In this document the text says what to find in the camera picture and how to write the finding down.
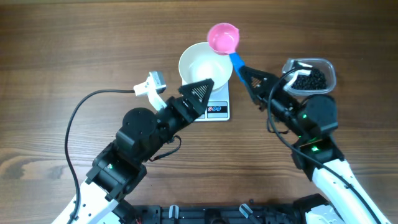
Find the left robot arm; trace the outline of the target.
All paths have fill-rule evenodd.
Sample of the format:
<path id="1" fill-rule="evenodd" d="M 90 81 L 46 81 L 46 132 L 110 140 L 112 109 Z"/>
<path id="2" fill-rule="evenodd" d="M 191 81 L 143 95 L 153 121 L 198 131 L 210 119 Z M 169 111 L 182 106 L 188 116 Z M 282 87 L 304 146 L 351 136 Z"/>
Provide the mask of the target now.
<path id="1" fill-rule="evenodd" d="M 94 159 L 86 180 L 75 184 L 76 195 L 54 222 L 114 220 L 114 209 L 147 174 L 144 163 L 159 159 L 156 152 L 205 113 L 213 85 L 212 79 L 183 85 L 180 97 L 170 97 L 156 113 L 147 108 L 128 111 L 115 140 Z"/>

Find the pink scoop blue handle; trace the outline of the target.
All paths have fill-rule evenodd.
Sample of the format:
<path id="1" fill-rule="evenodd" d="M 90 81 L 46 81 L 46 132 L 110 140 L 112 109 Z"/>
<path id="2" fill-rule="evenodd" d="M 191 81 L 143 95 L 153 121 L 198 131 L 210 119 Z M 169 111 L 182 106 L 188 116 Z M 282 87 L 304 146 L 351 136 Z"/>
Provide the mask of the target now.
<path id="1" fill-rule="evenodd" d="M 230 23 L 218 23 L 208 31 L 206 39 L 214 53 L 229 56 L 238 78 L 246 84 L 240 72 L 245 63 L 236 52 L 240 40 L 239 29 Z"/>

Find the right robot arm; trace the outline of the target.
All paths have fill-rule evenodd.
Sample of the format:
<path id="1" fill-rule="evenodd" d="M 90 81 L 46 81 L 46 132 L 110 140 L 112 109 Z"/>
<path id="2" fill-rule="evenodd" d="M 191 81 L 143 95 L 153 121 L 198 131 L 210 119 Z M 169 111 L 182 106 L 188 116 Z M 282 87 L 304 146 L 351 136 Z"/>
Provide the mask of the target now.
<path id="1" fill-rule="evenodd" d="M 297 101 L 283 89 L 284 77 L 245 65 L 236 73 L 252 101 L 267 111 L 271 131 L 292 151 L 296 167 L 321 191 L 296 201 L 303 223 L 389 223 L 333 139 L 338 121 L 331 96 Z"/>

